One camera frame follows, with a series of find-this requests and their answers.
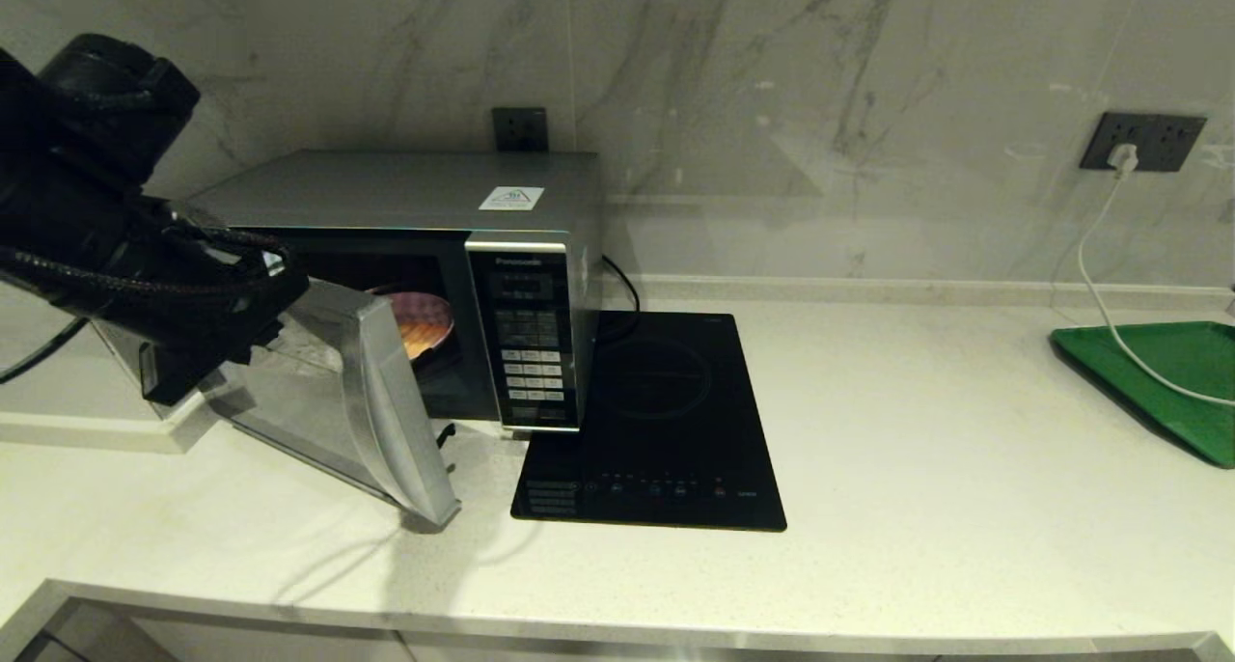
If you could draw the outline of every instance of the countertop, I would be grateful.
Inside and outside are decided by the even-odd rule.
[[[1055,358],[1091,309],[731,311],[783,534],[509,516],[525,445],[446,445],[441,534],[217,424],[184,456],[0,443],[0,660],[67,597],[374,629],[837,652],[1235,641],[1235,473]],[[1116,311],[1226,320],[1221,310]]]

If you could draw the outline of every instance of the wall outlet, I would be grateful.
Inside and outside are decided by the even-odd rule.
[[[1137,173],[1178,173],[1205,126],[1205,117],[1172,114],[1107,112],[1081,159],[1084,170],[1114,170],[1107,164],[1120,143],[1136,143]]]
[[[546,152],[548,116],[543,107],[494,107],[493,138],[499,152]]]

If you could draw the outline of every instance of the black induction cooker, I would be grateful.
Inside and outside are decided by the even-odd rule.
[[[731,315],[604,311],[578,434],[532,437],[510,513],[783,531]]]

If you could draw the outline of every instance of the white sticker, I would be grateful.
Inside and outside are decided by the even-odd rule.
[[[494,188],[480,210],[532,210],[545,188]]]

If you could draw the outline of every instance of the plug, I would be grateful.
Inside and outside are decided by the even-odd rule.
[[[1110,157],[1107,157],[1107,166],[1115,168],[1115,179],[1124,179],[1132,170],[1136,170],[1137,164],[1136,157],[1136,143],[1120,143],[1110,152]]]

